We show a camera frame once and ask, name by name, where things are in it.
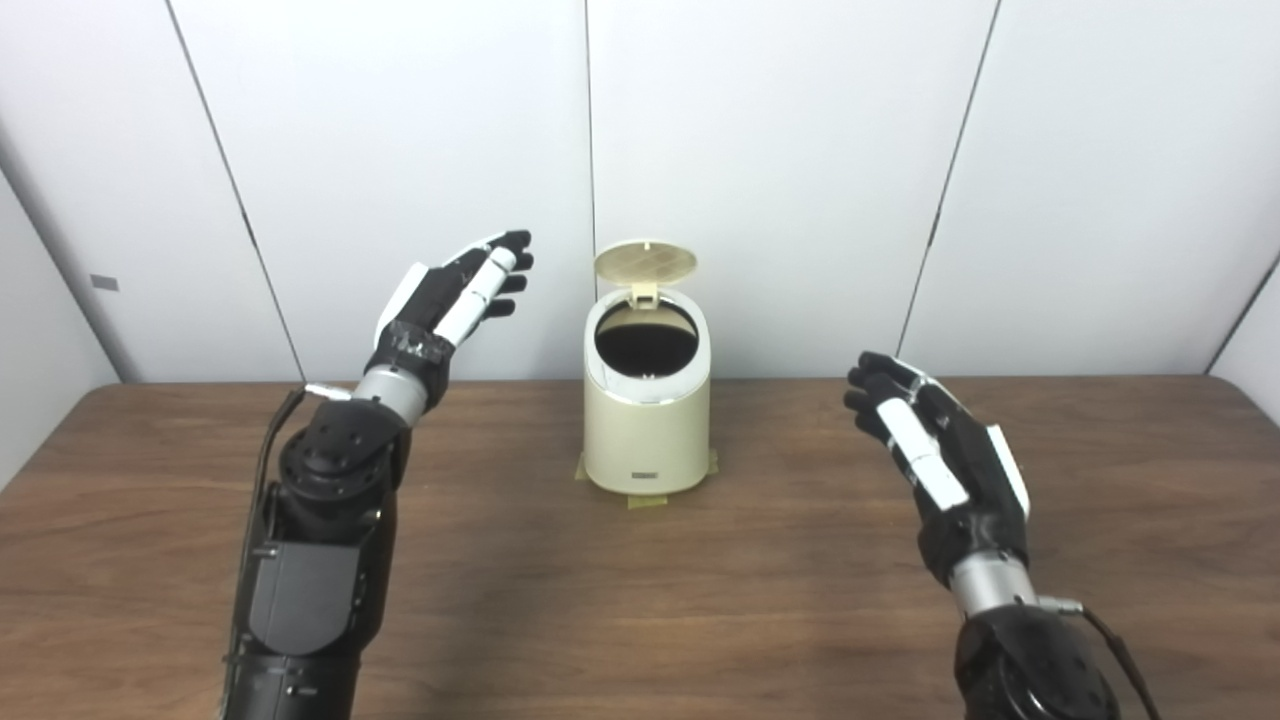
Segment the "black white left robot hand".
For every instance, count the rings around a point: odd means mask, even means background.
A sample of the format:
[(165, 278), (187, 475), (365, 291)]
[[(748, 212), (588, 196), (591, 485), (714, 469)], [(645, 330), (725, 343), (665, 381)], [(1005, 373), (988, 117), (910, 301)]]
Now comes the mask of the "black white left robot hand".
[(448, 261), (413, 264), (384, 307), (357, 398), (390, 407), (410, 425), (444, 397), (451, 363), (486, 320), (511, 316), (534, 265), (530, 231), (468, 243)]

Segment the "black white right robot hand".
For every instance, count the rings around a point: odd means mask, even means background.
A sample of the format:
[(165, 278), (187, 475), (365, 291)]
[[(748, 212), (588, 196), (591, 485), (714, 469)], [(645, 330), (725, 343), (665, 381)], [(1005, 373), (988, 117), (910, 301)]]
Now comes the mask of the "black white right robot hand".
[(979, 421), (950, 389), (900, 359), (860, 354), (844, 404), (911, 486), (922, 560), (942, 585), (975, 553), (1029, 564), (1029, 496), (997, 425)]

